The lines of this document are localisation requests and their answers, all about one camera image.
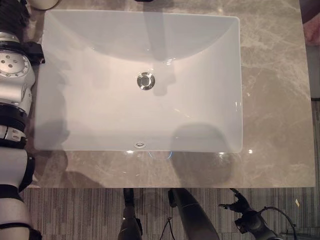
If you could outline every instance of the gray striped carpet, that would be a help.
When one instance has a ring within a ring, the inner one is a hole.
[[[297,225],[298,233],[320,239],[320,103],[312,103],[316,187],[309,188],[251,188],[239,189],[252,207],[275,206],[284,210]],[[172,217],[176,240],[186,240],[178,209],[170,208],[165,188],[135,189],[136,215],[141,219],[144,240],[158,240]],[[202,205],[220,235],[221,240],[249,240],[234,225],[238,214],[219,209],[220,203],[233,203],[228,189],[193,188],[190,192]],[[123,196],[121,189],[29,188],[22,194],[30,209],[34,227],[44,240],[116,240],[122,221]],[[263,213],[266,222],[276,233],[290,232],[285,218],[277,212]],[[167,229],[163,240],[172,239]]]

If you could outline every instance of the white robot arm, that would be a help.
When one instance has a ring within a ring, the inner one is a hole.
[[[19,192],[32,182],[35,160],[24,150],[35,83],[32,64],[41,46],[22,43],[28,11],[24,0],[0,0],[0,239],[40,240]]]

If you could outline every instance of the marble countertop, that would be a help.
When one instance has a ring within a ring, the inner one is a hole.
[[[299,0],[61,0],[56,9],[149,11],[240,19],[243,150],[240,153],[37,151],[34,109],[27,150],[34,187],[264,188],[315,185],[312,111]],[[44,11],[27,32],[40,42]],[[36,98],[37,86],[33,89]]]

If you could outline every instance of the black cable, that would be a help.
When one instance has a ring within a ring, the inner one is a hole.
[[[171,236],[172,236],[173,240],[176,240],[176,239],[175,239],[175,236],[174,236],[174,233],[173,233],[173,231],[172,231],[172,226],[171,226],[171,222],[170,222],[171,219],[172,219],[172,217],[168,217],[168,219],[167,219],[167,221],[166,221],[166,223],[165,223],[165,225],[164,225],[164,228],[163,228],[163,230],[162,230],[162,233],[161,233],[161,236],[160,236],[160,239],[159,239],[159,240],[161,240],[162,237],[164,236],[164,233],[165,233],[165,230],[166,230],[168,224],[169,224],[169,226],[170,226]]]
[[[170,220],[169,220],[169,219],[168,219],[168,221],[169,221],[169,226],[170,226],[171,236],[172,236],[173,240],[176,240],[176,239],[175,239],[175,236],[174,236],[174,233],[172,232],[171,222],[170,222]]]
[[[281,211],[279,208],[276,208],[274,206],[265,206],[262,210],[260,210],[258,213],[261,214],[263,213],[264,211],[266,210],[275,210],[275,211],[278,211],[279,213],[281,213],[282,215],[285,216],[285,218],[288,220],[290,226],[292,227],[292,230],[293,230],[293,237],[294,237],[294,240],[298,240],[298,237],[297,237],[297,233],[296,233],[296,225],[292,222],[292,220],[290,219],[290,217],[285,214],[283,211]]]
[[[14,34],[21,42],[29,17],[25,1],[0,0],[0,32]]]

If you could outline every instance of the sink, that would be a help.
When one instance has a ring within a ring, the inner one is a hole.
[[[239,152],[239,25],[232,16],[47,11],[35,148]]]

